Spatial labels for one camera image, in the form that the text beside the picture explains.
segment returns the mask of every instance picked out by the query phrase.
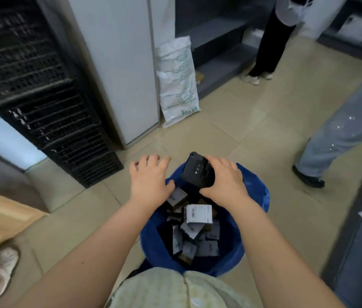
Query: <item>black handheld device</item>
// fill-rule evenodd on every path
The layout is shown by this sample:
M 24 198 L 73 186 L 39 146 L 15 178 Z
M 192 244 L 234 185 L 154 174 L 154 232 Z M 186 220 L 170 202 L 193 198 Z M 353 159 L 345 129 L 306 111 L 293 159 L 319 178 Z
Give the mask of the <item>black handheld device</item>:
M 199 189 L 210 187 L 215 182 L 215 172 L 209 161 L 196 152 L 189 154 L 180 177 Z

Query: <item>foot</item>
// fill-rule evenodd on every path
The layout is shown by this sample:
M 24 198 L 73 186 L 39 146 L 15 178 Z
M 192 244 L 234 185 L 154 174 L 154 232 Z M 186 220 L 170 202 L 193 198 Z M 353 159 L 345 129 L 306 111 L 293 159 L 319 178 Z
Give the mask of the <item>foot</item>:
M 302 174 L 295 165 L 292 165 L 292 171 L 295 175 L 307 186 L 312 188 L 323 188 L 325 186 L 325 181 L 319 179 L 318 177 L 312 177 Z
M 271 80 L 272 77 L 273 77 L 274 73 L 273 72 L 264 72 L 262 74 L 262 77 L 265 79 L 265 80 Z
M 242 81 L 251 83 L 252 85 L 259 84 L 259 77 L 252 77 L 249 75 L 249 73 L 243 73 L 240 77 Z
M 4 248 L 0 251 L 0 277 L 3 284 L 0 290 L 0 296 L 8 288 L 14 269 L 20 260 L 20 252 L 15 248 Z

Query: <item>right hand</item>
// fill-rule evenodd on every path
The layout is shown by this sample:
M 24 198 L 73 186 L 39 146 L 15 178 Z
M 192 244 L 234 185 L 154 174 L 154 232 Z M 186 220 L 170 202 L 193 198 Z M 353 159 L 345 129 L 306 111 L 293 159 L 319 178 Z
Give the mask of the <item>right hand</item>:
M 200 194 L 226 209 L 236 202 L 250 199 L 236 163 L 211 155 L 205 158 L 214 168 L 215 183 L 209 188 L 202 188 Z

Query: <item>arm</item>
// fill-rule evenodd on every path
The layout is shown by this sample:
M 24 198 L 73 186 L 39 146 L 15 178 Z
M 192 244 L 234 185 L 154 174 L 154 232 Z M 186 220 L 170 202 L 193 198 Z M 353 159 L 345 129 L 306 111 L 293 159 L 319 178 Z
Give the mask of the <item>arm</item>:
M 174 190 L 165 185 L 170 157 L 143 156 L 130 165 L 131 197 L 101 228 L 73 249 L 19 301 L 18 308 L 99 308 L 153 212 Z
M 263 306 L 345 308 L 248 196 L 236 164 L 206 158 L 215 170 L 215 183 L 200 192 L 225 207 L 237 223 Z

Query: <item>stacked crates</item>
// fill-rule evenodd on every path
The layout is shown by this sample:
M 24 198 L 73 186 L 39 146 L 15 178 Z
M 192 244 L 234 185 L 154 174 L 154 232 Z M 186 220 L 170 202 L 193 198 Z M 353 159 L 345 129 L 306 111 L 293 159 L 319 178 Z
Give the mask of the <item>stacked crates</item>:
M 0 117 L 86 188 L 123 168 L 35 0 L 0 0 Z

